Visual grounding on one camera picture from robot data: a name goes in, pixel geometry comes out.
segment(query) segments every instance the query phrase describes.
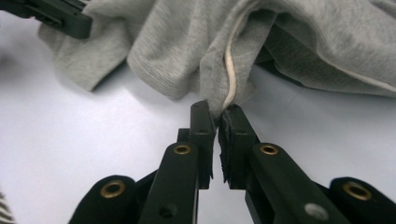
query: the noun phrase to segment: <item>white table surface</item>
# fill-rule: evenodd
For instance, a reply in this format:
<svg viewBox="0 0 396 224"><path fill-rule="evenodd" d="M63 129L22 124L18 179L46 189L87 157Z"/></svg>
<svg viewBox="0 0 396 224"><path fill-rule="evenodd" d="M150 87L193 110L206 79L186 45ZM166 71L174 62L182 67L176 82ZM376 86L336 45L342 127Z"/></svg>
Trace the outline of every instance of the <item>white table surface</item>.
<svg viewBox="0 0 396 224"><path fill-rule="evenodd" d="M20 224L67 223L98 180L156 170L188 128L189 93L170 100L121 66L94 92L56 71L38 22L0 12L0 187ZM364 180L396 201L396 100L300 88L253 67L257 93L242 107L262 141L285 148L311 179ZM244 191L214 175L199 223L252 223Z"/></svg>

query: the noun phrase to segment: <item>gray cloth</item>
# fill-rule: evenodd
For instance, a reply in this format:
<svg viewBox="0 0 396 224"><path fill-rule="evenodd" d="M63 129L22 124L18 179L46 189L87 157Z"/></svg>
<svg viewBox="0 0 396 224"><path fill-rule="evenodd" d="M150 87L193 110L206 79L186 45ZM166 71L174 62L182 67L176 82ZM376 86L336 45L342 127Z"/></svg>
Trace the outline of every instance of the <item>gray cloth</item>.
<svg viewBox="0 0 396 224"><path fill-rule="evenodd" d="M396 96L394 0L96 0L92 35L42 26L56 65L86 90L125 58L172 98L198 91L218 116L254 92L255 61L307 87Z"/></svg>

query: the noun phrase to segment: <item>cloth wrinkle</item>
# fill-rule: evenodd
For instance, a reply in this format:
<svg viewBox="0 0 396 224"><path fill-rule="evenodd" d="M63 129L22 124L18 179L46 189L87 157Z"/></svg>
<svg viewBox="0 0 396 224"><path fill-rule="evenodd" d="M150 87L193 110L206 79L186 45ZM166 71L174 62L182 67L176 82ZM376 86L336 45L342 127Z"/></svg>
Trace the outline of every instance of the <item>cloth wrinkle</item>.
<svg viewBox="0 0 396 224"><path fill-rule="evenodd" d="M261 49L308 88L396 97L393 0L96 0L83 12L91 38L45 25L39 36L88 91L126 58L153 89L173 98L198 91L219 116L253 94Z"/></svg>

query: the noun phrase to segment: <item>black plastic part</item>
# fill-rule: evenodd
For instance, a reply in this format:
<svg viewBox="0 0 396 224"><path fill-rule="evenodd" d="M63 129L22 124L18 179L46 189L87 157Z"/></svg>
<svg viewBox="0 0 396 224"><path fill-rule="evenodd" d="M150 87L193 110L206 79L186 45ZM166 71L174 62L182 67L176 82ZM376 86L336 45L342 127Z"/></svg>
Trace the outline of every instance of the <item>black plastic part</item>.
<svg viewBox="0 0 396 224"><path fill-rule="evenodd" d="M213 178L213 143L216 129L206 101L191 106L190 142L199 148L199 189L209 189Z"/></svg>
<svg viewBox="0 0 396 224"><path fill-rule="evenodd" d="M77 39L90 36L92 18L81 13L78 0L2 0L0 9L22 18L34 16L48 26Z"/></svg>
<svg viewBox="0 0 396 224"><path fill-rule="evenodd" d="M101 189L112 181L121 181L125 190L119 196L105 198ZM136 184L127 177L113 175L97 182L79 203L70 224L132 223L137 216Z"/></svg>
<svg viewBox="0 0 396 224"><path fill-rule="evenodd" d="M250 165L274 209L273 223L349 223L281 147L256 145Z"/></svg>
<svg viewBox="0 0 396 224"><path fill-rule="evenodd" d="M359 179L334 179L330 186L330 195L352 223L396 223L396 204Z"/></svg>
<svg viewBox="0 0 396 224"><path fill-rule="evenodd" d="M268 201L267 196L262 191L262 187L254 176L250 173L247 177L247 189L245 201L248 211L255 224L271 224L274 222L275 212Z"/></svg>
<svg viewBox="0 0 396 224"><path fill-rule="evenodd" d="M219 122L219 143L224 182L228 181L230 189L246 188L248 154L258 142L241 107L229 106Z"/></svg>
<svg viewBox="0 0 396 224"><path fill-rule="evenodd" d="M198 148L175 143L165 151L138 223L196 223L197 206Z"/></svg>

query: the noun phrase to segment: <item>white cord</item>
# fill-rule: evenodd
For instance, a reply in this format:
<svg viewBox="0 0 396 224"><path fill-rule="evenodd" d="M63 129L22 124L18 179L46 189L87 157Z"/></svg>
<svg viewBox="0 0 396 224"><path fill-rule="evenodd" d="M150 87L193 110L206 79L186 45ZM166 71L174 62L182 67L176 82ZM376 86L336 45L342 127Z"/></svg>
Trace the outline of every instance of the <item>white cord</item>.
<svg viewBox="0 0 396 224"><path fill-rule="evenodd" d="M238 31L239 26L241 25L242 20L246 17L246 15L250 12L251 9L253 9L255 6L257 6L260 2L254 2L251 5L249 5L245 10L239 15L239 17L236 19L235 24L233 25L233 29L231 30L231 34L228 37L227 41L227 46L225 49L225 66L227 69L227 75L228 79L230 81L230 88L228 91L228 95L225 98L225 101L223 103L222 109L226 109L227 106L229 106L233 100L235 99L236 95L236 73L235 73L235 66L233 65L233 55L231 54L231 46L233 45L233 38L236 35L236 32Z"/></svg>

